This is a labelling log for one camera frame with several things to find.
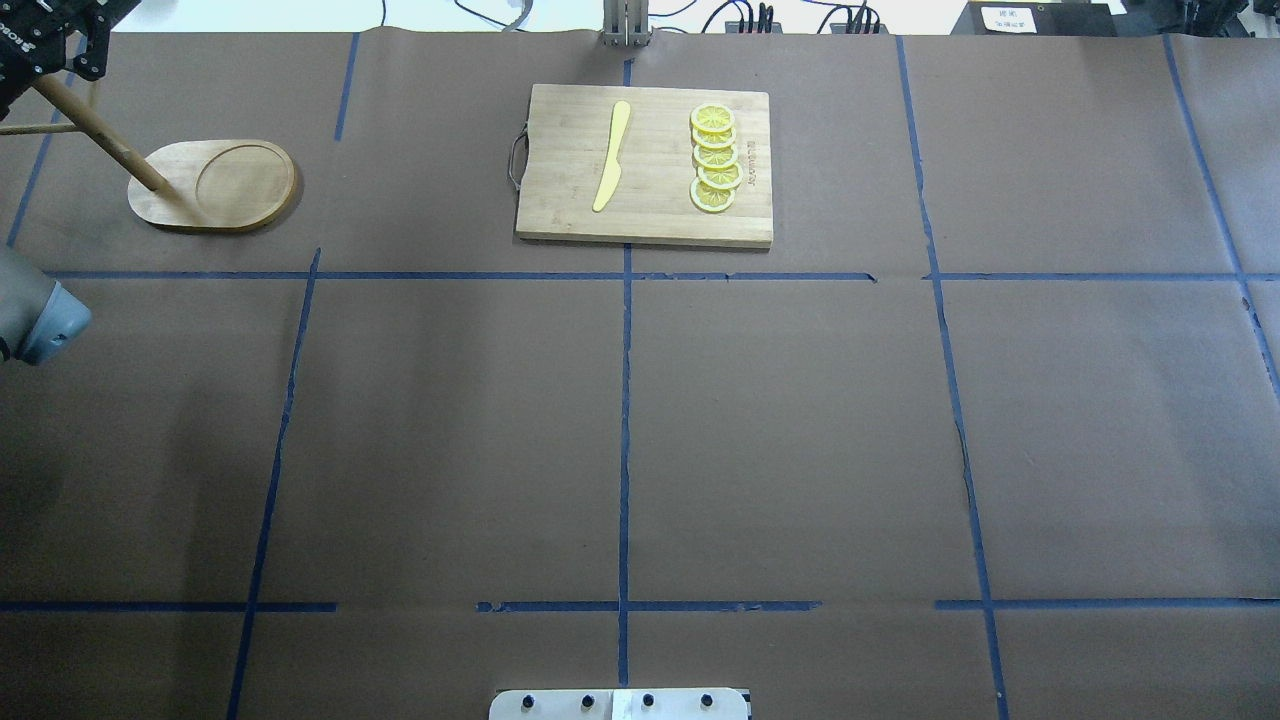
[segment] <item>wooden stick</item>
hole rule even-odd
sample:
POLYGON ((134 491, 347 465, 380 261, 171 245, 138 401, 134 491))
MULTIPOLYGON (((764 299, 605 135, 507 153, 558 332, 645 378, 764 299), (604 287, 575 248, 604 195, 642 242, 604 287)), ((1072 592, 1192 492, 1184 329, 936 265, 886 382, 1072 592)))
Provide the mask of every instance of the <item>wooden stick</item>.
POLYGON ((84 104, 67 86, 54 76, 41 76, 31 85, 36 92, 45 96, 67 115, 67 119, 76 123, 84 135, 96 142, 106 154, 124 167, 131 176, 138 178, 147 190, 155 192, 169 184, 164 176, 156 172, 129 143, 106 124, 101 115, 84 104))
POLYGON ((27 126, 0 126, 0 135, 45 135, 46 132, 79 132, 74 123, 36 123, 27 126))

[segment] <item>brown table surface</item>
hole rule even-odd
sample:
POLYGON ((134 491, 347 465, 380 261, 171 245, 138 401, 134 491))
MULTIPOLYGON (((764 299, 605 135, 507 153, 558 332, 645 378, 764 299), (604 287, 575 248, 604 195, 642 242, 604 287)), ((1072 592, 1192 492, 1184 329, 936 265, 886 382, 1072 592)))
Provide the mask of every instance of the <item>brown table surface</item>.
POLYGON ((0 368, 0 717, 1280 716, 1277 70, 120 35, 137 147, 269 140, 305 188, 172 234, 84 137, 0 140, 0 233, 95 311, 0 368), (536 82, 768 91, 773 249, 516 240, 536 82))

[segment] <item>metal bracket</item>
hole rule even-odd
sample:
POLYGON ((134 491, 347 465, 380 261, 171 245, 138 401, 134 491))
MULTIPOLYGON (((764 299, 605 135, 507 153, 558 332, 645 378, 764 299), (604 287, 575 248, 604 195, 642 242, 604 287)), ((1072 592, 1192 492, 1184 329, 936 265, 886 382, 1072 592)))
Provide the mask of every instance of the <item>metal bracket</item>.
POLYGON ((605 45, 644 47, 653 40, 649 27, 649 0, 604 0, 605 45))
POLYGON ((489 720, 750 720, 750 697, 731 688, 506 691, 489 720))

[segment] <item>black cable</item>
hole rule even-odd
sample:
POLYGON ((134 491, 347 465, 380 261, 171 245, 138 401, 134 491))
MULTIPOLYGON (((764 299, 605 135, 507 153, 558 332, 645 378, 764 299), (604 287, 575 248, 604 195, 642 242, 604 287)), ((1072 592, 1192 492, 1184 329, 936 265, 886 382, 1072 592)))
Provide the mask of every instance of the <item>black cable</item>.
POLYGON ((822 22, 818 23, 818 35, 822 35, 822 31, 826 29, 827 20, 831 19, 831 15, 835 15, 836 13, 838 13, 841 10, 849 13, 849 22, 845 23, 846 27, 852 27, 852 24, 854 24, 854 9, 850 8, 849 5, 836 5, 835 8, 832 8, 831 10, 828 10, 827 12, 827 17, 822 18, 822 22))
POLYGON ((703 26, 703 29, 700 29, 699 32, 707 32, 707 28, 712 27, 712 20, 716 19, 716 15, 718 15, 721 13, 721 10, 723 10, 724 8, 728 8, 730 5, 733 5, 735 8, 737 8, 737 32, 744 32, 746 29, 746 26, 744 23, 748 23, 748 24, 755 23, 755 10, 751 9, 751 4, 750 3, 748 3, 746 0, 724 0, 724 3, 722 3, 719 8, 716 8, 716 12, 712 13, 712 17, 707 18, 707 23, 703 26), (744 15, 742 14, 742 5, 744 4, 746 5, 746 12, 749 13, 749 15, 744 15))
POLYGON ((867 4, 863 0, 860 5, 846 5, 835 3, 814 3, 813 0, 804 0, 805 3, 812 3, 813 5, 827 5, 831 10, 827 12, 827 17, 822 18, 822 24, 818 26, 818 35, 827 27, 827 20, 832 15, 844 10, 845 12, 845 35, 877 35, 879 32, 881 18, 876 8, 867 4))
POLYGON ((673 18, 673 17, 678 15, 680 13, 684 13, 685 10, 692 8, 696 4, 698 4, 698 0, 690 0, 687 5, 685 5, 684 8, 681 8, 678 10, 672 10, 669 13, 649 13, 649 17, 650 18, 673 18))
MULTIPOLYGON (((490 18, 489 15, 485 15, 483 13, 477 13, 477 12, 472 10, 471 8, 467 8, 466 5, 462 4, 462 0, 453 0, 453 4, 457 5, 460 10, 466 10, 467 13, 471 13, 472 15, 480 18, 481 20, 490 22, 490 23, 493 23, 495 26, 499 26, 499 27, 507 27, 507 23, 504 23, 502 20, 495 20, 495 19, 490 18)), ((525 29, 525 28, 517 27, 516 32, 529 32, 529 31, 525 29)))

